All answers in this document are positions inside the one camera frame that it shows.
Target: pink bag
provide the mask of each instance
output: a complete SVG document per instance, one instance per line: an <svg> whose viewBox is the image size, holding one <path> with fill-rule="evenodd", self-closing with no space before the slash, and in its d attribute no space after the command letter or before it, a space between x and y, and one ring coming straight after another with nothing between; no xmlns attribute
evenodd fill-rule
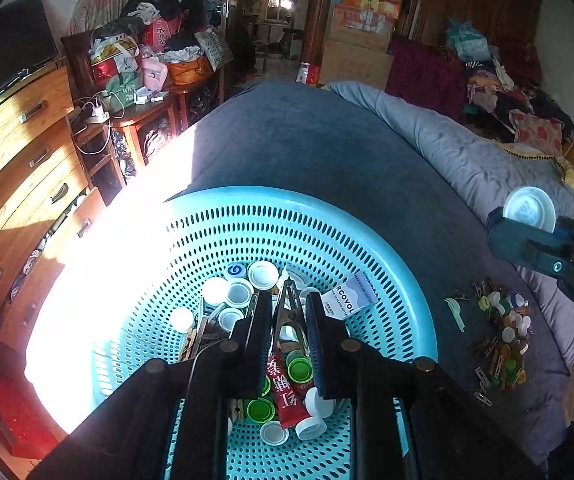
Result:
<svg viewBox="0 0 574 480"><path fill-rule="evenodd" d="M156 61L152 57L142 60L142 84L149 90L160 91L163 89L167 76L167 66Z"/></svg>

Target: wooden drawer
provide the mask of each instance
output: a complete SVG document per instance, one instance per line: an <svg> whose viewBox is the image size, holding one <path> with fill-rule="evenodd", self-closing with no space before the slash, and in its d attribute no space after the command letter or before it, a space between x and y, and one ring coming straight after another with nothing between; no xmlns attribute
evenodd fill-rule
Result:
<svg viewBox="0 0 574 480"><path fill-rule="evenodd" d="M48 73L0 104L0 171L71 110L66 68Z"/></svg>
<svg viewBox="0 0 574 480"><path fill-rule="evenodd" d="M33 324L53 283L67 265L76 242L89 230L105 209L97 187L63 222L49 239L44 252L32 267L4 314L0 341L24 354Z"/></svg>
<svg viewBox="0 0 574 480"><path fill-rule="evenodd" d="M0 307L38 242L86 185L78 156L71 153L4 224L0 230Z"/></svg>
<svg viewBox="0 0 574 480"><path fill-rule="evenodd" d="M74 151L66 119L32 140L0 172L0 230L30 192Z"/></svg>

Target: floor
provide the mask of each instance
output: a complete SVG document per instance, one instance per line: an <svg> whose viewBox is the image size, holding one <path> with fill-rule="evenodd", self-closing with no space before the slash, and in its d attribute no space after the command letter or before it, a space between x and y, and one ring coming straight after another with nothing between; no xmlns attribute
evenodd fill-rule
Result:
<svg viewBox="0 0 574 480"><path fill-rule="evenodd" d="M283 57L269 57L267 59L267 70L262 71L263 58L256 59L256 76L248 76L247 81L236 85L237 88L249 88L258 83L267 81L295 81L298 75L300 62L297 59L284 59Z"/></svg>

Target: stack of cardboard boxes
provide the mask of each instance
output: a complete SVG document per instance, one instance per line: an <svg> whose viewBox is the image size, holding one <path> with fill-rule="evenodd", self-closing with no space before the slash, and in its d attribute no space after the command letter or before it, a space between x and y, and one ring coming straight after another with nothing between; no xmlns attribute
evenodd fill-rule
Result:
<svg viewBox="0 0 574 480"><path fill-rule="evenodd" d="M385 89L387 54L403 0L342 0L333 8L320 82L352 80Z"/></svg>

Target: window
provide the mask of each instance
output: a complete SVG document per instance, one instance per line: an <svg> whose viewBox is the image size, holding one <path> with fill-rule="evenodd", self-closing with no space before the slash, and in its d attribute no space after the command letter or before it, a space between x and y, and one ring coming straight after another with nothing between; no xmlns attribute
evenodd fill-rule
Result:
<svg viewBox="0 0 574 480"><path fill-rule="evenodd" d="M286 20L294 3L295 0L267 0L267 19Z"/></svg>

